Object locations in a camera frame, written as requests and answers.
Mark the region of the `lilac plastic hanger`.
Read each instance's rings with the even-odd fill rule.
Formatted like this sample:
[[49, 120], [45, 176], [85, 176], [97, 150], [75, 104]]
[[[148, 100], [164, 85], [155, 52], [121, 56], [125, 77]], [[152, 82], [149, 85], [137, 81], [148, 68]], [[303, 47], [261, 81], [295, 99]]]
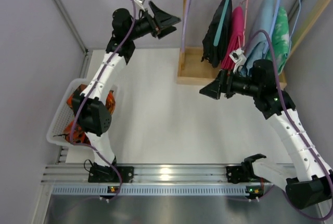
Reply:
[[183, 0], [184, 2], [184, 12], [183, 12], [183, 29], [182, 29], [182, 38], [181, 38], [181, 52], [185, 52], [185, 44], [186, 44], [186, 29], [187, 22], [189, 17], [191, 0]]

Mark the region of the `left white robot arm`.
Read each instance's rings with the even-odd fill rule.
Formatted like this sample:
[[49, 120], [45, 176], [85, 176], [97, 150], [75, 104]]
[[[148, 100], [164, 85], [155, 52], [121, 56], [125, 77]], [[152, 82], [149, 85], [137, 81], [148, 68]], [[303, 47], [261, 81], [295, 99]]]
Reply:
[[114, 170], [116, 158], [109, 141], [108, 129], [112, 116], [106, 101], [116, 78], [134, 53], [134, 41], [147, 34], [161, 39], [176, 31], [175, 25], [181, 21], [152, 1], [148, 4], [152, 14], [138, 5], [134, 6], [134, 14], [125, 8], [113, 12], [113, 31], [104, 59], [87, 87], [72, 98], [74, 125], [79, 125], [88, 137], [88, 147], [94, 152], [94, 164], [104, 169]]

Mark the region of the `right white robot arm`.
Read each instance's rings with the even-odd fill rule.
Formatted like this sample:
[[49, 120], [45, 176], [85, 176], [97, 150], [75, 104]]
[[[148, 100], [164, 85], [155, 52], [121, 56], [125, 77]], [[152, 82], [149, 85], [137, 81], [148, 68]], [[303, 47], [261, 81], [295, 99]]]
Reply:
[[332, 168], [315, 149], [289, 94], [278, 88], [273, 62], [257, 60], [251, 73], [251, 76], [242, 77], [220, 70], [215, 80], [199, 91], [215, 100], [221, 95], [227, 99], [235, 94], [251, 97], [279, 136], [294, 166], [291, 172], [265, 155], [256, 154], [242, 162], [244, 177], [248, 180], [263, 178], [278, 186], [296, 209], [332, 199]]

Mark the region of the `black trousers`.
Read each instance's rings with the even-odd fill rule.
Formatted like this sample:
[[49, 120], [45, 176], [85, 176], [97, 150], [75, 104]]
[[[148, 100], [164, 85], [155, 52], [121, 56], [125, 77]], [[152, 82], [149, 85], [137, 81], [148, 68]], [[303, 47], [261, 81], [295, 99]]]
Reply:
[[222, 0], [216, 9], [208, 31], [202, 40], [203, 55], [201, 61], [208, 61], [217, 68], [223, 61], [230, 39], [232, 20], [232, 0]]

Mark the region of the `magenta trousers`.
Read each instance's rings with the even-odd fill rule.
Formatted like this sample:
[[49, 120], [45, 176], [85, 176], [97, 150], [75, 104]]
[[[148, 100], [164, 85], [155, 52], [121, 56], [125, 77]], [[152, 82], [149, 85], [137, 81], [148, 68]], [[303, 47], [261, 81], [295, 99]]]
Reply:
[[235, 63], [229, 55], [231, 54], [232, 51], [242, 47], [244, 42], [244, 26], [245, 26], [244, 11], [241, 6], [238, 6], [232, 12], [231, 32], [230, 32], [226, 55], [221, 64], [221, 69], [232, 70], [234, 68]]

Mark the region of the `light blue trousers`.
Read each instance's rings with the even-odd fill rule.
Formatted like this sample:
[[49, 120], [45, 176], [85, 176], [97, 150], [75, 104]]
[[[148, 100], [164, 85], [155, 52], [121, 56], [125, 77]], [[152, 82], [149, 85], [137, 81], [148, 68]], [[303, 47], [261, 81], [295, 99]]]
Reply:
[[[258, 30], [264, 30], [267, 33], [270, 32], [272, 21], [273, 21], [273, 13], [274, 13], [274, 0], [263, 0], [259, 11], [257, 13], [257, 17], [252, 25], [250, 31], [250, 37], [254, 36], [254, 34]], [[245, 54], [246, 54], [246, 63], [240, 70], [240, 74], [242, 76], [250, 76], [250, 69], [253, 67], [253, 63], [263, 57], [263, 50], [265, 47], [267, 39], [265, 34], [259, 32], [248, 44]]]

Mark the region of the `teal plastic hanger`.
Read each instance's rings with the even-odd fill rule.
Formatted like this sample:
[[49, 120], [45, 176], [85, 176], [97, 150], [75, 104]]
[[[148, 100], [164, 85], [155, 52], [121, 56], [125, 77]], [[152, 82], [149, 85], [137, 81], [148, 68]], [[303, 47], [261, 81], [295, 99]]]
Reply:
[[214, 38], [214, 42], [213, 42], [214, 47], [218, 46], [220, 38], [221, 38], [223, 23], [224, 23], [224, 19], [225, 19], [225, 16], [226, 16], [229, 1], [230, 0], [225, 0], [225, 4], [223, 6], [222, 14], [221, 14], [221, 17], [220, 17], [219, 24], [217, 26], [217, 30], [216, 30], [215, 38]]

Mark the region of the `blue plastic hanger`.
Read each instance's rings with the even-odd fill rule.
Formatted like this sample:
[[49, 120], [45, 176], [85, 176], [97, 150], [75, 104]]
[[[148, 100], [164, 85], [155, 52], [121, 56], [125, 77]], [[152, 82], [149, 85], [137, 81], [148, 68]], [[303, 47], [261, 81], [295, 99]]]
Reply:
[[273, 20], [272, 20], [271, 28], [270, 28], [270, 31], [269, 31], [269, 37], [270, 38], [272, 38], [272, 36], [273, 36], [273, 32], [274, 32], [274, 28], [275, 28], [275, 24], [276, 24], [276, 20], [277, 20], [277, 16], [278, 16], [280, 3], [281, 3], [281, 0], [276, 0], [275, 9], [274, 9], [274, 13], [273, 13]]

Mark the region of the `green tie-dye garment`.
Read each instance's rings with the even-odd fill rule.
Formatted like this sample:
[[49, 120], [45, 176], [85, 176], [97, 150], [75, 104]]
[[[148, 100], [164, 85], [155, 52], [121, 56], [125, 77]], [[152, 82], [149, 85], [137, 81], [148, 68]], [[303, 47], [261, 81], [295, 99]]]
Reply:
[[277, 71], [280, 75], [286, 64], [289, 54], [289, 23], [287, 12], [284, 7], [279, 7], [278, 14], [271, 38]]

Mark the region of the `white plastic basket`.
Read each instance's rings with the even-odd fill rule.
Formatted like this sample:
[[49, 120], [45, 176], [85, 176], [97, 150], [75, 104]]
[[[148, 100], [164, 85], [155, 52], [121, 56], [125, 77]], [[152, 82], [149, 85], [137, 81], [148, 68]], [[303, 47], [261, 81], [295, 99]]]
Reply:
[[99, 146], [109, 141], [108, 130], [116, 102], [114, 90], [102, 99], [91, 95], [82, 108], [83, 92], [91, 82], [76, 78], [68, 86], [47, 132], [47, 141], [58, 146], [69, 147], [83, 143]]

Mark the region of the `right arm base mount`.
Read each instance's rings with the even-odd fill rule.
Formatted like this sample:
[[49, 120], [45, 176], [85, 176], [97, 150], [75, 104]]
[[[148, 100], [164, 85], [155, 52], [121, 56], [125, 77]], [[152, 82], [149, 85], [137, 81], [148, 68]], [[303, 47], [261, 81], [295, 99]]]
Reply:
[[229, 183], [258, 182], [258, 177], [250, 175], [242, 166], [226, 166], [226, 178]]

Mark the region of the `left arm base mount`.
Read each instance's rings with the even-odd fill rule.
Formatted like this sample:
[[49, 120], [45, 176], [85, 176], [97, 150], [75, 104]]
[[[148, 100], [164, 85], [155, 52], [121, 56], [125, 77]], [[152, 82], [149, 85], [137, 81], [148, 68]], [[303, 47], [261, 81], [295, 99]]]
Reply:
[[[116, 167], [123, 183], [131, 182], [134, 177], [133, 166]], [[89, 170], [88, 182], [90, 183], [118, 183], [120, 179], [117, 172], [107, 166], [93, 166]]]

